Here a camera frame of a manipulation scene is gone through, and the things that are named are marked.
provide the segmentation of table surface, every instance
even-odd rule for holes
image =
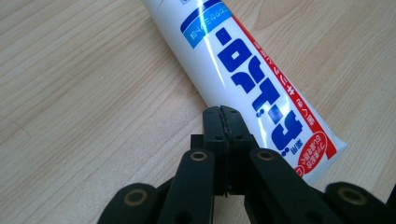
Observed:
[[[315,184],[396,182],[396,2],[225,0],[348,149]],[[138,0],[0,0],[0,223],[95,223],[175,174],[205,103]],[[242,197],[215,223],[248,223]]]

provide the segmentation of red stripe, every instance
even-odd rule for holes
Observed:
[[[337,150],[335,149],[334,144],[330,140],[329,136],[324,132],[323,128],[320,126],[318,123],[318,120],[315,118],[314,114],[311,112],[309,107],[305,104],[303,98],[300,96],[300,94],[296,91],[294,86],[291,85],[289,80],[283,75],[283,73],[279,70],[279,68],[274,64],[274,62],[271,60],[271,58],[265,53],[265,51],[262,49],[262,47],[257,43],[257,41],[251,36],[251,34],[247,31],[247,29],[242,25],[242,23],[233,15],[233,19],[236,21],[236,23],[241,27],[247,38],[253,43],[254,47],[257,49],[257,51],[260,53],[262,58],[267,62],[273,73],[276,75],[277,80],[279,83],[282,85],[283,89],[288,93],[290,99],[293,101],[294,105],[297,107],[299,110],[300,114],[303,116],[305,122],[308,124],[310,127],[312,133],[316,132],[323,132],[326,135],[326,138],[329,140],[327,149],[326,149],[326,156],[328,159],[330,159],[332,156],[335,155]]]

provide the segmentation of red label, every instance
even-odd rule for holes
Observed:
[[[283,73],[279,70],[279,68],[276,66],[276,64],[274,64],[274,62],[271,60],[271,58],[265,53],[265,51],[262,49],[262,47],[260,47],[259,43],[257,43],[257,41],[250,35],[250,33],[246,30],[246,28],[242,25],[242,23],[235,16],[233,16],[233,18],[235,19],[236,23],[241,27],[241,29],[244,31],[247,38],[255,46],[255,48],[260,53],[262,58],[267,62],[268,66],[271,68],[271,70],[275,74],[277,80],[282,85],[283,89],[286,91],[286,93],[288,94],[290,99],[293,101],[294,105],[297,107],[300,114],[303,116],[305,122],[308,124],[312,133],[314,133],[314,136],[317,133],[321,133],[323,135],[323,139],[326,139],[326,141],[327,141],[327,139],[329,139],[329,137],[324,132],[321,125],[318,123],[318,120],[315,118],[314,114],[309,109],[308,105],[304,102],[303,98],[300,96],[300,93],[297,92],[297,90],[294,88],[294,86],[291,85],[289,80],[285,77],[285,75],[283,75]],[[325,151],[326,151],[326,156],[327,156],[328,160],[331,157],[333,157],[335,155],[335,153],[337,152],[334,144],[332,143],[332,141],[330,141],[330,139],[329,139],[329,141],[327,141],[327,149]]]
[[[314,133],[309,138],[301,151],[298,166],[294,169],[299,176],[308,174],[318,165],[328,149],[329,142],[324,133]]]

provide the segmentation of light wood surface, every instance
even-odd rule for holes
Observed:
[[[396,182],[396,1],[224,0],[347,141],[316,183]],[[0,223],[95,223],[175,174],[205,103],[138,0],[0,0]],[[242,197],[215,223],[248,223]]]

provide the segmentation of white tube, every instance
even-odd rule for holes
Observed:
[[[312,184],[346,148],[220,0],[143,0],[208,106],[237,109],[260,147]]]

